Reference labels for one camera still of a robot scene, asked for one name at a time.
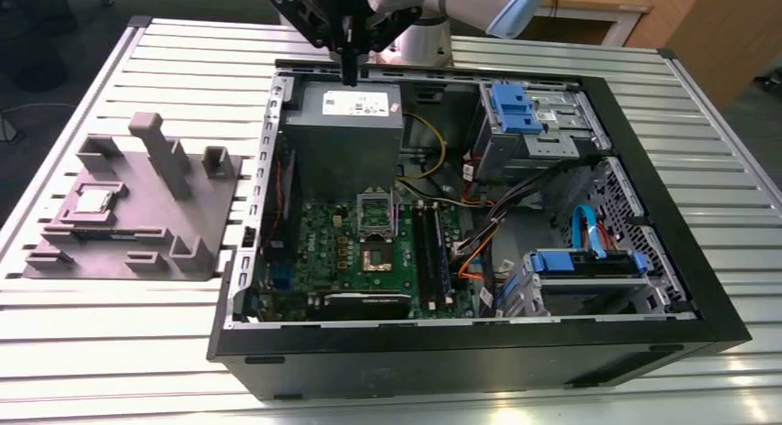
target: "black cable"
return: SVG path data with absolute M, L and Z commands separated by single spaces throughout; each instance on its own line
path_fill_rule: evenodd
M 489 295 L 492 295 L 492 305 L 488 305 L 484 299 L 478 299 L 481 301 L 481 306 L 478 309 L 478 318 L 493 318 L 498 307 L 497 299 L 494 298 L 497 291 L 497 280 L 494 276 L 494 259 L 492 257 L 493 243 L 493 241 L 489 241 L 485 250 L 481 253 L 481 266 L 484 269 L 485 276 L 485 288 L 489 291 Z
M 554 19 L 558 18 L 558 11 L 560 11 L 560 0 L 554 0 Z
M 481 208 L 481 205 L 470 205 L 468 203 L 454 201 L 453 199 L 449 199 L 449 198 L 437 198 L 437 197 L 432 196 L 430 194 L 424 193 L 421 190 L 418 190 L 412 185 L 412 183 L 408 180 L 397 180 L 397 182 L 400 184 L 402 184 L 405 186 L 405 188 L 413 192 L 413 194 L 416 194 L 417 196 L 420 196 L 425 199 L 429 199 L 430 201 L 448 202 L 448 203 L 454 204 L 456 206 L 465 207 L 465 208 Z
M 528 178 L 512 189 L 508 190 L 502 198 L 497 201 L 492 210 L 486 214 L 485 226 L 480 229 L 474 236 L 469 237 L 461 244 L 462 247 L 470 246 L 477 240 L 482 240 L 489 234 L 489 231 L 500 225 L 500 221 L 505 218 L 509 210 L 528 198 L 533 193 L 541 191 L 545 185 L 560 175 L 560 173 L 581 166 L 592 165 L 597 161 L 594 158 L 574 159 L 560 161 L 550 168 L 538 172 L 532 178 Z

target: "cable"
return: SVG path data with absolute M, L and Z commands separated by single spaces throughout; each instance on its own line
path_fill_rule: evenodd
M 558 11 L 560 11 L 560 0 L 554 0 L 554 19 L 558 18 Z
M 489 308 L 489 315 L 497 313 L 497 302 L 494 296 L 498 295 L 498 281 L 494 273 L 494 257 L 492 253 L 492 246 L 494 245 L 494 239 L 489 240 L 484 251 L 481 252 L 481 264 L 485 270 L 485 289 L 489 291 L 492 295 L 492 302 L 486 304 L 484 299 L 481 302 L 484 303 L 480 307 L 478 314 L 480 317 L 486 315 L 486 309 Z
M 492 207 L 492 210 L 489 210 L 485 218 L 485 224 L 484 227 L 481 227 L 478 234 L 465 239 L 457 249 L 464 249 L 465 246 L 470 246 L 476 240 L 480 240 L 484 237 L 484 234 L 486 234 L 496 226 L 500 225 L 500 222 L 505 218 L 509 210 L 514 207 L 514 205 L 524 201 L 525 198 L 530 196 L 530 194 L 540 191 L 545 184 L 550 182 L 560 173 L 569 169 L 594 163 L 596 161 L 593 158 L 560 161 L 554 166 L 536 174 L 536 176 L 528 178 L 517 185 L 514 185 L 498 200 L 496 205 Z
M 616 242 L 614 237 L 609 234 L 609 231 L 606 230 L 606 227 L 602 223 L 602 221 L 598 222 L 598 230 L 601 231 L 601 234 L 605 238 L 606 241 L 606 247 L 610 245 L 613 249 L 618 249 L 618 244 Z
M 470 205 L 480 205 L 481 201 L 474 201 L 468 196 L 468 190 L 470 189 L 470 185 L 472 185 L 472 182 L 465 183 L 465 188 L 462 189 L 462 202 L 465 202 Z M 489 204 L 490 207 L 494 206 L 494 201 L 486 200 L 486 203 Z
M 428 129 L 432 131 L 432 133 L 438 138 L 438 141 L 441 142 L 441 159 L 438 160 L 438 164 L 436 164 L 436 167 L 433 167 L 430 170 L 425 171 L 424 173 L 420 173 L 418 175 L 398 177 L 398 179 L 401 179 L 401 180 L 421 180 L 422 178 L 426 178 L 428 176 L 430 176 L 434 172 L 437 172 L 441 169 L 442 164 L 445 163 L 445 154 L 446 154 L 449 143 L 446 143 L 445 138 L 442 137 L 442 133 L 438 130 L 438 128 L 434 125 L 432 125 L 432 123 L 422 116 L 420 116 L 418 114 L 410 114 L 410 113 L 405 114 L 405 116 L 409 116 L 410 118 L 416 118 L 421 122 L 421 124 L 428 127 Z
M 461 278 L 484 278 L 484 276 L 477 276 L 477 275 L 470 274 L 470 273 L 466 274 L 465 271 L 468 270 L 468 266 L 470 265 L 470 262 L 481 254 L 481 252 L 486 248 L 486 245 L 489 245 L 489 241 L 492 240 L 492 238 L 494 237 L 494 234 L 497 234 L 497 233 L 498 233 L 498 228 L 496 228 L 496 230 L 492 232 L 492 234 L 486 237 L 486 240 L 481 243 L 481 245 L 478 245 L 478 248 L 476 249 L 476 251 L 473 251 L 472 256 L 468 257 L 468 261 L 465 262 L 465 264 L 460 268 L 458 276 Z
M 421 171 L 428 171 L 428 163 L 426 163 L 426 161 L 422 161 L 422 163 L 420 164 L 420 168 L 421 168 Z M 433 174 L 433 176 L 428 176 L 425 178 L 425 180 L 428 180 L 429 185 L 432 185 L 432 187 L 438 191 L 438 194 L 442 197 L 448 197 L 449 196 L 449 194 L 442 189 L 441 184 L 438 183 L 438 181 L 434 180 L 434 174 Z
M 453 203 L 458 207 L 481 208 L 481 205 L 472 205 L 469 203 L 462 203 L 462 202 L 454 201 L 454 200 L 452 200 L 449 198 L 438 198 L 436 196 L 430 196 L 426 193 L 424 193 L 421 190 L 418 190 L 406 180 L 398 179 L 397 182 L 400 184 L 402 184 L 402 186 L 410 191 L 410 193 L 413 193 L 416 196 L 418 196 L 422 199 L 429 199 L 432 201 L 440 201 L 440 202 Z

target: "aluminum table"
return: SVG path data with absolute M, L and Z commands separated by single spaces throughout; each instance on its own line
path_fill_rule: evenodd
M 25 258 L 81 170 L 87 134 L 123 149 L 135 111 L 189 152 L 226 146 L 254 170 L 277 59 L 318 59 L 288 27 L 138 17 L 0 232 L 0 420 L 142 423 L 765 423 L 782 420 L 782 195 L 677 60 L 610 49 L 454 38 L 457 66 L 609 81 L 755 336 L 617 388 L 260 402 L 206 360 L 221 280 L 33 280 Z M 241 180 L 225 245 L 250 181 Z

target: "robotic arm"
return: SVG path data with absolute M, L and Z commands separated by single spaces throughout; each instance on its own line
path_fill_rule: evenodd
M 329 48 L 332 59 L 341 63 L 344 84 L 356 86 L 358 67 L 368 62 L 370 51 L 385 51 L 406 32 L 409 47 L 425 43 L 416 36 L 420 31 L 409 30 L 412 26 L 433 27 L 445 23 L 448 29 L 448 18 L 454 17 L 489 34 L 514 38 L 542 1 L 272 0 L 272 3 L 310 43 L 317 48 Z

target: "gray plastic stand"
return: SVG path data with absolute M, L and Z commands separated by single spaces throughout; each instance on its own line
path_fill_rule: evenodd
M 78 154 L 85 170 L 27 258 L 26 277 L 213 277 L 242 159 L 225 147 L 185 154 L 161 124 L 158 114 L 137 113 L 131 120 L 149 154 L 123 153 L 110 136 L 87 138 Z M 90 190 L 106 200 L 81 207 Z

